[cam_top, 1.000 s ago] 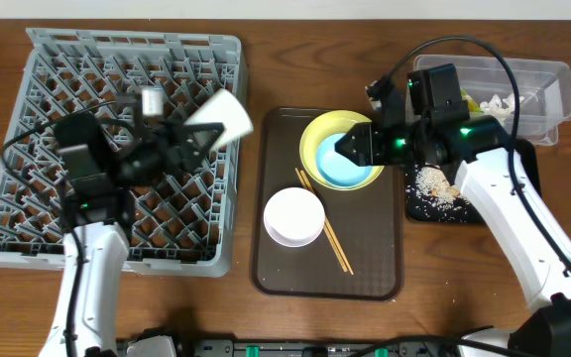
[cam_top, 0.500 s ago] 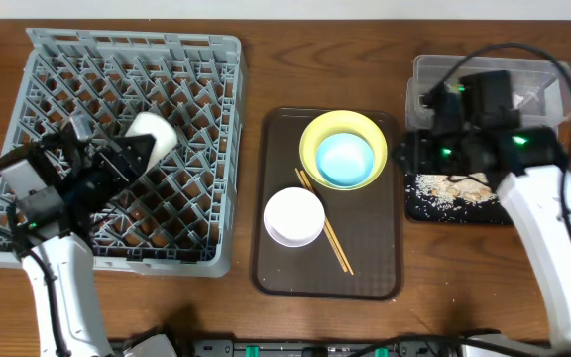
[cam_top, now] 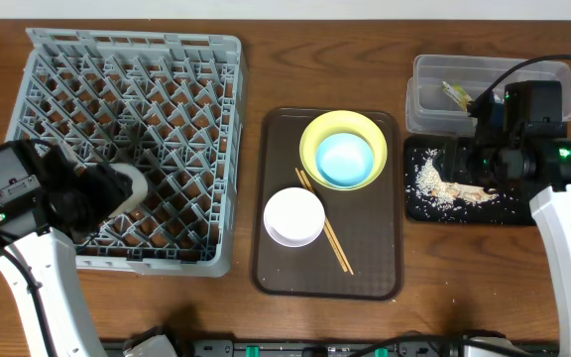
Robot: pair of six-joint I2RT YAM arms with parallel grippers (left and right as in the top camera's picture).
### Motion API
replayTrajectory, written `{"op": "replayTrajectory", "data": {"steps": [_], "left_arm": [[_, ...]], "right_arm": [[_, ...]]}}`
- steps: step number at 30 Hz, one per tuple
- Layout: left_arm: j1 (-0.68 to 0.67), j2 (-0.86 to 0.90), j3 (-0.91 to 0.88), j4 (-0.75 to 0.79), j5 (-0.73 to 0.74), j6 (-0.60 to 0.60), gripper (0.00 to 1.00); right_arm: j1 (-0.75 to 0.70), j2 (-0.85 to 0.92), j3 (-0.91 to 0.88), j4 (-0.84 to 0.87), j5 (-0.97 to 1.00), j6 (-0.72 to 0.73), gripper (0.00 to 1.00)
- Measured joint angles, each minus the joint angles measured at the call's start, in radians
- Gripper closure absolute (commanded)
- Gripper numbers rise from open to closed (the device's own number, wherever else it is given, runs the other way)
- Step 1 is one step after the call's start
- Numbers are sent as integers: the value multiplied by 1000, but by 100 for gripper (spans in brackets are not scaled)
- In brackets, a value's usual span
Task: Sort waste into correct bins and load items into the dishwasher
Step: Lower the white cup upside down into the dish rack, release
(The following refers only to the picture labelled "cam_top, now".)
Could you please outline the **pile of rice grains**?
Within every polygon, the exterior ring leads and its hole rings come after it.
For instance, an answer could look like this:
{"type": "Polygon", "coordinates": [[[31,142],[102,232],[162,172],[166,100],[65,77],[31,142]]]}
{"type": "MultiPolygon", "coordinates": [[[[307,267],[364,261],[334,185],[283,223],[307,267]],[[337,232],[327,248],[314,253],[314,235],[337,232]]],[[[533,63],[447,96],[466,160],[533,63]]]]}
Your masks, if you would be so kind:
{"type": "Polygon", "coordinates": [[[463,205],[479,206],[480,204],[469,204],[463,200],[453,201],[443,189],[443,184],[438,172],[434,168],[432,161],[438,154],[435,149],[428,149],[425,153],[424,163],[417,165],[414,169],[416,173],[415,183],[412,185],[411,191],[417,195],[418,198],[425,199],[427,204],[433,208],[438,208],[444,211],[458,210],[463,205]]]}

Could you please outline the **green snack wrapper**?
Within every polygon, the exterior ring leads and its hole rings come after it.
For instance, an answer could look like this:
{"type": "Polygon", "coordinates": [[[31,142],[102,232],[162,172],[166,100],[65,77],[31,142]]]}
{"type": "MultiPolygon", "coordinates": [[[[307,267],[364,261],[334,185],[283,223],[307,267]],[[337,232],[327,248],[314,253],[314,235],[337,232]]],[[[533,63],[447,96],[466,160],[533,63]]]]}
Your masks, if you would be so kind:
{"type": "Polygon", "coordinates": [[[474,101],[474,99],[459,85],[451,85],[446,81],[442,81],[442,90],[463,111],[467,111],[468,106],[474,101]]]}

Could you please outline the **light blue bowl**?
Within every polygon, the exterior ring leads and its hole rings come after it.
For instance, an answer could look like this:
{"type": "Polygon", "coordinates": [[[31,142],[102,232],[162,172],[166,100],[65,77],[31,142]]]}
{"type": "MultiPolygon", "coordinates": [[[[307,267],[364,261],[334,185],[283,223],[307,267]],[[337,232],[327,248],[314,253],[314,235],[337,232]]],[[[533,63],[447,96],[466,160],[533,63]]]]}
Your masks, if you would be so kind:
{"type": "Polygon", "coordinates": [[[338,133],[324,139],[315,154],[320,175],[331,185],[347,188],[360,184],[374,168],[374,153],[361,137],[338,133]]]}

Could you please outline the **white cup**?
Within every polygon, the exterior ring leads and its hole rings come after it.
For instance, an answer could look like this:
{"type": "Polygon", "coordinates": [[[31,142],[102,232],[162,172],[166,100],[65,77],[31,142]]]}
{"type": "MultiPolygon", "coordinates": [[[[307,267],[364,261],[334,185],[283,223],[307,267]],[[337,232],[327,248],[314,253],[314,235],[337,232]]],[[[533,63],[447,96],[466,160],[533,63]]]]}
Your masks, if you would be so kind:
{"type": "Polygon", "coordinates": [[[129,183],[131,193],[109,214],[109,218],[115,218],[125,212],[131,211],[138,204],[142,203],[148,195],[149,185],[146,177],[134,166],[128,164],[111,164],[110,167],[131,181],[129,183]]]}

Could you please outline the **yellow plate bowl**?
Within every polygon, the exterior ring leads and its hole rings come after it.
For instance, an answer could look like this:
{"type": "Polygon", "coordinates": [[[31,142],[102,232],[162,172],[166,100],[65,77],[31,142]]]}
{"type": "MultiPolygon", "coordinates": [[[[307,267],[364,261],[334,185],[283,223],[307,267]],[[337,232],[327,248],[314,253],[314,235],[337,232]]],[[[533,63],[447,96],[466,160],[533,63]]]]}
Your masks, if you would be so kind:
{"type": "Polygon", "coordinates": [[[319,184],[336,190],[354,190],[368,185],[384,170],[388,146],[383,132],[373,120],[354,111],[336,110],[319,115],[307,125],[300,139],[299,155],[305,171],[319,184]],[[327,137],[338,133],[355,134],[364,139],[373,150],[374,168],[368,178],[356,186],[341,188],[331,185],[316,167],[318,146],[327,137]]]}

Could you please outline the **white pink bowl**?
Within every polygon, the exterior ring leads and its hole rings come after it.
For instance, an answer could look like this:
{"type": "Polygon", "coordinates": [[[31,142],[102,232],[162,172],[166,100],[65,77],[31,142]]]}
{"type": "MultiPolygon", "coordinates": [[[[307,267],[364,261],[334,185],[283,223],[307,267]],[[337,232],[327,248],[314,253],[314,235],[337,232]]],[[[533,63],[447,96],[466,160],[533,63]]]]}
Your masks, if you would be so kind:
{"type": "Polygon", "coordinates": [[[320,199],[301,187],[276,192],[265,205],[263,223],[269,236],[282,246],[299,248],[322,232],[325,210],[320,199]]]}

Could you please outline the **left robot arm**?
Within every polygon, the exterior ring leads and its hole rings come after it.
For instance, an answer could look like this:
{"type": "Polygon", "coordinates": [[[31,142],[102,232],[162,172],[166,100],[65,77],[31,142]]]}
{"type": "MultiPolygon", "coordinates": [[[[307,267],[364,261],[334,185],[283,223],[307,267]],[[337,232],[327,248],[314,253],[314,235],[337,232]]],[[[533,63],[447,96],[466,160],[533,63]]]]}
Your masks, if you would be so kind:
{"type": "Polygon", "coordinates": [[[34,356],[103,356],[80,287],[75,241],[140,204],[144,175],[127,164],[76,168],[40,139],[0,145],[0,273],[34,356]]]}

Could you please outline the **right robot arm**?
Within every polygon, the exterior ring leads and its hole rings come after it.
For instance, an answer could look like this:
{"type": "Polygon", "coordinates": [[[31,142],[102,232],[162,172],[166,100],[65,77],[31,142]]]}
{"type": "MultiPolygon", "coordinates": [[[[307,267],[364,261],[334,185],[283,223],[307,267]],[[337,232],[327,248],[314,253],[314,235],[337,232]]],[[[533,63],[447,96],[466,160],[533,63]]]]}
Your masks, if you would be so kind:
{"type": "Polygon", "coordinates": [[[444,181],[512,189],[529,201],[544,244],[560,323],[559,353],[571,356],[571,139],[563,119],[562,86],[529,80],[471,98],[444,92],[475,118],[475,134],[447,142],[433,164],[444,181]]]}

